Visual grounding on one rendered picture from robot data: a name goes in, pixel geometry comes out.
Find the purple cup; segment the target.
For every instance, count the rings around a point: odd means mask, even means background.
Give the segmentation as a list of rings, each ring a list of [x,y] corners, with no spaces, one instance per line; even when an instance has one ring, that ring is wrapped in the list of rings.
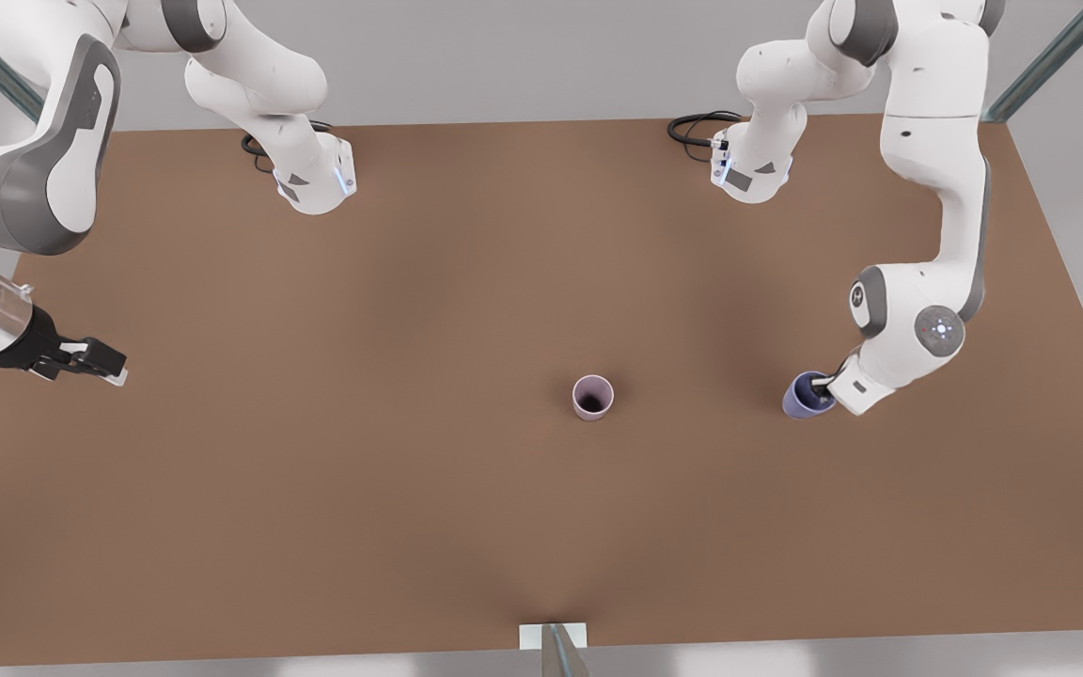
[[[831,411],[837,403],[835,398],[817,398],[812,393],[812,378],[821,372],[801,372],[788,386],[783,395],[782,408],[794,419],[808,419]]]

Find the pink cup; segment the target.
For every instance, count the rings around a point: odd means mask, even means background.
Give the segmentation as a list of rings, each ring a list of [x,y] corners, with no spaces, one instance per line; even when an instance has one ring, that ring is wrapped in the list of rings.
[[[601,374],[585,374],[572,389],[574,412],[584,421],[601,419],[613,406],[614,396],[613,385]]]

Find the silver frame post with foot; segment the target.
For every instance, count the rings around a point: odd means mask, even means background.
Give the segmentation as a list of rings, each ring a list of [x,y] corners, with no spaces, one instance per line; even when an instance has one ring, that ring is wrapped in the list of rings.
[[[542,677],[590,677],[580,652],[588,647],[584,622],[550,622],[517,626],[521,651],[542,652]]]

